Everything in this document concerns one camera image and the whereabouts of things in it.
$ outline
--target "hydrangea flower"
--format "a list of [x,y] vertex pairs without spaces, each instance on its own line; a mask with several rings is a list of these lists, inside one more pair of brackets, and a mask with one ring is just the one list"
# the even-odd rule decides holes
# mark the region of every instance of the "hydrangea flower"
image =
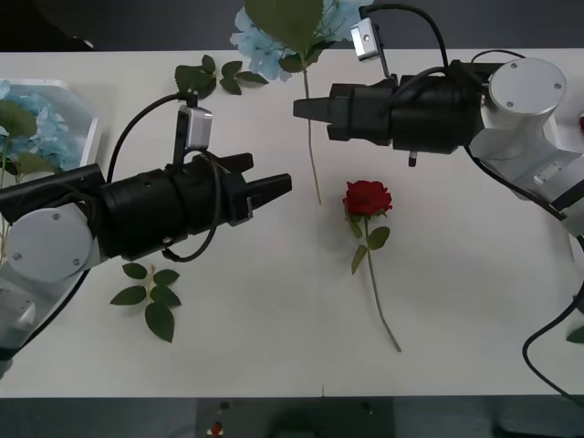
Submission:
[[257,28],[245,13],[244,8],[235,16],[235,26],[241,30],[241,33],[231,35],[230,41],[231,44],[237,46],[239,53],[251,59],[250,71],[261,73],[269,80],[280,78],[286,81],[292,77],[279,64],[280,58],[285,56],[287,50]]
[[[359,7],[369,5],[372,0],[360,3],[355,0],[324,0],[323,16],[318,25],[316,37],[325,41],[350,39],[350,28],[360,21]],[[280,78],[288,80],[292,75],[284,71],[279,64],[282,57],[295,55],[292,50],[274,41],[260,30],[247,16],[242,8],[235,16],[235,26],[241,31],[232,34],[231,44],[250,59],[249,69],[261,73],[270,80]]]
[[[37,93],[16,95],[10,92],[7,80],[0,82],[0,99],[10,100],[36,118],[36,134],[30,139],[12,139],[9,157],[18,159],[19,152],[31,152],[63,171],[78,167],[82,151],[79,149],[63,117],[55,111],[50,101]],[[4,148],[7,132],[0,127],[0,151]]]

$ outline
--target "artificial leaf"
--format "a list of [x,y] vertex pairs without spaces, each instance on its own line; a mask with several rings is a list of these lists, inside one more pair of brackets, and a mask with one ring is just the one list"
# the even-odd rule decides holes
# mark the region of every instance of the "artificial leaf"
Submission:
[[6,160],[5,171],[10,173],[13,176],[18,175],[18,168],[16,167],[16,163],[12,160]]
[[235,81],[235,78],[223,78],[221,79],[220,83],[228,93],[241,96],[241,87],[239,87],[239,84]]
[[244,63],[241,61],[228,62],[223,66],[223,68],[221,68],[221,74],[223,75],[224,78],[232,78],[233,76],[235,76],[235,73],[241,70],[241,66],[243,65]]
[[58,173],[58,168],[53,164],[30,152],[20,152],[16,161],[16,168],[24,175],[35,172]]
[[174,71],[174,80],[179,91],[188,93],[192,90],[204,89],[211,83],[213,76],[203,70],[203,67],[179,66]]
[[367,251],[368,249],[367,246],[365,245],[360,245],[359,248],[357,248],[357,252],[355,253],[353,261],[350,264],[350,270],[353,273],[353,275],[355,275],[357,269],[359,269],[359,265],[361,264],[363,257],[367,254]]
[[580,327],[572,331],[568,335],[567,341],[574,344],[584,344],[584,327]]
[[171,269],[163,269],[154,274],[154,283],[158,286],[168,286],[176,281],[180,275]]
[[242,71],[237,73],[235,77],[244,80],[245,82],[253,82],[255,84],[265,85],[268,83],[264,77],[257,75],[256,73],[252,73],[251,71]]
[[367,238],[367,245],[369,245],[370,249],[383,248],[389,236],[390,229],[387,226],[380,226],[371,232]]
[[254,24],[275,41],[307,53],[323,15],[323,0],[245,0]]
[[109,303],[114,306],[133,306],[141,303],[144,298],[146,298],[146,287],[132,286],[119,292]]
[[128,263],[121,268],[128,277],[134,280],[143,280],[148,275],[146,268],[138,263]]
[[347,205],[345,205],[345,220],[349,223],[350,231],[353,232],[355,237],[361,239],[363,237],[363,232],[361,231],[359,225],[353,220],[353,218],[349,214],[349,209],[347,208]]
[[320,58],[320,55],[322,55],[323,50],[326,50],[333,44],[335,44],[335,41],[322,41],[312,46],[307,54],[307,67],[318,62],[318,59]]
[[217,66],[215,65],[215,61],[209,55],[205,55],[203,57],[203,70],[213,75]]
[[180,306],[181,300],[167,286],[155,286],[150,297],[156,302],[169,308]]
[[32,137],[37,133],[37,120],[26,109],[9,100],[0,100],[0,126],[11,138]]
[[211,82],[209,82],[209,85],[207,85],[204,89],[200,89],[198,91],[198,98],[199,99],[208,98],[211,95],[211,93],[213,93],[215,91],[216,88],[217,88],[217,78],[212,78]]
[[174,337],[174,316],[161,303],[150,303],[144,314],[148,328],[160,339],[172,342]]
[[300,73],[304,68],[302,67],[302,60],[298,53],[283,57],[279,60],[280,67],[287,73]]

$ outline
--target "table surface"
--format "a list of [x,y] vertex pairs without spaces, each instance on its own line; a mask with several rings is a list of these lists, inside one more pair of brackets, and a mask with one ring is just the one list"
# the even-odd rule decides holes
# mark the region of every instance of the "table surface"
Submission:
[[[219,63],[236,52],[207,52]],[[468,59],[474,51],[452,50]],[[584,76],[584,50],[526,50]],[[105,169],[127,122],[173,93],[177,65],[203,52],[3,54],[0,76],[58,78],[94,105],[104,123],[98,161]],[[388,51],[391,70],[415,73],[439,63],[435,50]],[[311,67],[313,96],[332,82],[371,84],[377,63],[349,50],[323,54]],[[0,384],[5,397],[253,397],[544,394],[551,389],[521,359],[521,345],[568,304],[581,273],[561,226],[486,178],[463,151],[407,153],[365,141],[328,140],[314,126],[323,204],[318,206],[304,120],[292,117],[302,80],[218,89],[203,106],[214,113],[212,151],[249,151],[248,181],[289,172],[294,190],[236,228],[222,227],[203,257],[172,266],[173,344],[154,337],[143,308],[115,308],[129,284],[119,259],[91,271],[78,295],[23,350]],[[148,116],[130,135],[116,177],[162,167],[172,157],[177,105]],[[346,181],[379,180],[393,194],[388,244],[374,254],[381,303],[403,353],[377,316],[367,269],[352,276],[357,247],[343,220]],[[188,254],[192,237],[176,251]],[[171,266],[160,255],[144,263]],[[533,346],[537,366],[559,386],[584,393],[584,349],[565,341],[573,316]]]

